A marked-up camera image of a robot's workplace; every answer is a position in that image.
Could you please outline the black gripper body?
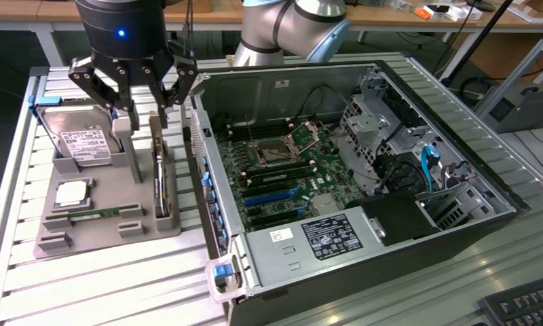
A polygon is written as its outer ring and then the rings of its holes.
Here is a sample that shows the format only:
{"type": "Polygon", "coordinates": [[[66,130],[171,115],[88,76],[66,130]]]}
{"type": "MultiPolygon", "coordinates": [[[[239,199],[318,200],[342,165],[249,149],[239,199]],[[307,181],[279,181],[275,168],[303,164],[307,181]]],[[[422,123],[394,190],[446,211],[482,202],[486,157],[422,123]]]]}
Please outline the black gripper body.
{"type": "MultiPolygon", "coordinates": [[[[158,81],[174,65],[167,46],[163,1],[76,1],[90,48],[90,57],[117,59],[129,68],[130,87],[148,86],[159,93],[158,81]]],[[[102,81],[117,90],[117,83],[96,70],[102,81]]]]}

